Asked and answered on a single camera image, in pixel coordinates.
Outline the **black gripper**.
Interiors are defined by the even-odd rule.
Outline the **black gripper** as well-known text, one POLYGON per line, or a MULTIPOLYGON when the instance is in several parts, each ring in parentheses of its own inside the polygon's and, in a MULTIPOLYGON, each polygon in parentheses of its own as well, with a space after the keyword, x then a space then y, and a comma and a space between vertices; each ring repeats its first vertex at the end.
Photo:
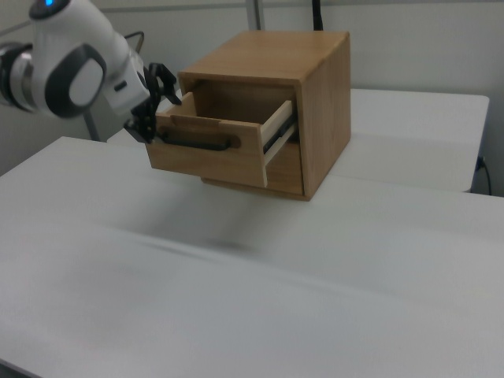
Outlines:
POLYGON ((161 63, 150 63, 149 70, 144 71, 149 98, 144 105, 136 106, 131 117, 124 123, 124 130, 139 143, 163 143, 163 135, 157 130, 156 112, 161 96, 166 97, 173 105, 181 105, 176 95, 176 77, 161 63))

